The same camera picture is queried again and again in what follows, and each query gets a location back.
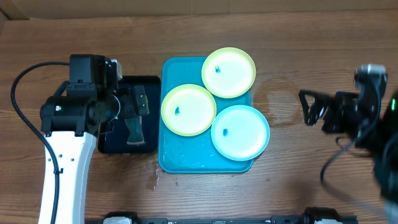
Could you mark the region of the green sponge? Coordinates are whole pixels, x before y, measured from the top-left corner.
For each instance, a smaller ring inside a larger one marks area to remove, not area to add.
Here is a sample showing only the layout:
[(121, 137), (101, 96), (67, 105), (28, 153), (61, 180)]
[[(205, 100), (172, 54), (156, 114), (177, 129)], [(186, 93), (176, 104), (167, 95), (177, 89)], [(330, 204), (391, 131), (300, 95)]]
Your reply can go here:
[(142, 130), (142, 117), (135, 116), (125, 120), (126, 126), (129, 130), (127, 137), (128, 145), (143, 145), (145, 144), (143, 130)]

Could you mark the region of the light blue plate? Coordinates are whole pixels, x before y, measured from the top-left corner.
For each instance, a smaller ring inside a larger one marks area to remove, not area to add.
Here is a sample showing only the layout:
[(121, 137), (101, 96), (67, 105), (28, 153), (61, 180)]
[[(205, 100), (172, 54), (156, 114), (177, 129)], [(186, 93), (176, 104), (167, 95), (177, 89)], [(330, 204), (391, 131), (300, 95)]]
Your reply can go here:
[(247, 105), (233, 105), (221, 111), (211, 126), (215, 149), (233, 161), (248, 161), (264, 152), (271, 138), (266, 117)]

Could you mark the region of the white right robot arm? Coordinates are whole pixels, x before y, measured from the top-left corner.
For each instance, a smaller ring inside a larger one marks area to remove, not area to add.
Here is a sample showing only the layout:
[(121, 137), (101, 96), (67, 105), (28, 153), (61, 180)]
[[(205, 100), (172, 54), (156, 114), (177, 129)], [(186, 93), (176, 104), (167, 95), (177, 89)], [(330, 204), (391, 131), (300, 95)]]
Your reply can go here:
[(331, 96), (300, 90), (298, 97), (306, 125), (314, 126), (319, 119), (323, 119), (324, 133), (337, 134), (337, 141), (344, 138), (350, 140), (323, 165), (320, 171), (323, 188), (335, 197), (349, 200), (347, 195), (326, 182), (325, 171), (352, 147), (365, 149), (365, 156), (374, 161), (374, 176), (385, 200), (387, 221), (397, 223), (397, 95), (393, 94), (386, 111), (382, 112), (387, 80), (385, 66), (366, 64), (354, 73), (358, 93), (337, 91)]

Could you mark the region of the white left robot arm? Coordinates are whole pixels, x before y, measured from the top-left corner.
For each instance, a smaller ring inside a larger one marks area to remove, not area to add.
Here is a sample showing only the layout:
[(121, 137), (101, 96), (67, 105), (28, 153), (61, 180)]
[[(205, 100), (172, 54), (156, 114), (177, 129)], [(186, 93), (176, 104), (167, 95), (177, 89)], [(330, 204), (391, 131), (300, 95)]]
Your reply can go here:
[(119, 87), (122, 68), (102, 55), (70, 56), (70, 78), (40, 109), (47, 141), (39, 223), (84, 223), (88, 171), (102, 124), (133, 125), (142, 137), (139, 117), (149, 112), (143, 85)]

